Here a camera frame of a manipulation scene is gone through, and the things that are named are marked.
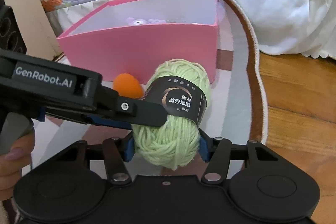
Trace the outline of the person left hand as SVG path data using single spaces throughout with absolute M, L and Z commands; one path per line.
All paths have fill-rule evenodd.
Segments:
M 9 153 L 0 161 L 0 199 L 5 201 L 13 196 L 15 184 L 22 176 L 22 168 L 31 164 L 31 153 L 35 146 L 35 131 L 30 130 L 12 145 Z

